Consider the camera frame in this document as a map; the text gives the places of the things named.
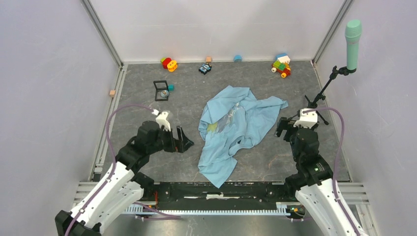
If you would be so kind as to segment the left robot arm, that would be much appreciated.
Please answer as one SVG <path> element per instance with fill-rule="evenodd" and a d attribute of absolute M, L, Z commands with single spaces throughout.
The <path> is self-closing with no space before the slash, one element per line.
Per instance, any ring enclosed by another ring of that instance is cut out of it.
<path fill-rule="evenodd" d="M 55 216 L 60 236 L 100 236 L 134 202 L 154 196 L 154 182 L 140 169 L 159 151 L 184 153 L 194 145 L 177 126 L 178 137 L 155 121 L 145 121 L 116 155 L 104 177 L 71 211 Z"/>

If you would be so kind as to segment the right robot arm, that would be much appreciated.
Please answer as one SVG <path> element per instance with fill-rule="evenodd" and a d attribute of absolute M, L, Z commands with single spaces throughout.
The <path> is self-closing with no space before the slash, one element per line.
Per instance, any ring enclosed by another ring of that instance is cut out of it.
<path fill-rule="evenodd" d="M 284 195 L 298 200 L 326 236 L 365 236 L 344 200 L 330 165 L 319 154 L 316 121 L 280 118 L 275 131 L 290 144 L 297 173 L 285 179 Z"/>

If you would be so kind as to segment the light blue printed t-shirt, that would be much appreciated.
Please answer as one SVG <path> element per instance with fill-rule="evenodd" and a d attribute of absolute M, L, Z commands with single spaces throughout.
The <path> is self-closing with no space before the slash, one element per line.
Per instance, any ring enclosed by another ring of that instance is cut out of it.
<path fill-rule="evenodd" d="M 206 103 L 199 121 L 205 142 L 199 172 L 220 188 L 237 165 L 234 155 L 259 144 L 287 107 L 275 96 L 257 99 L 248 87 L 225 87 Z"/>

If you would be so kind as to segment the round brooch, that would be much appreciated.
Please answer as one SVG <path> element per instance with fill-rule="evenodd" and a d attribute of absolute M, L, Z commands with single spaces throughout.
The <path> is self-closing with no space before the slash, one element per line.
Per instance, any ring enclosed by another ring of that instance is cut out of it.
<path fill-rule="evenodd" d="M 163 90 L 163 91 L 161 91 L 160 95 L 163 98 L 168 98 L 169 97 L 169 91 Z"/>

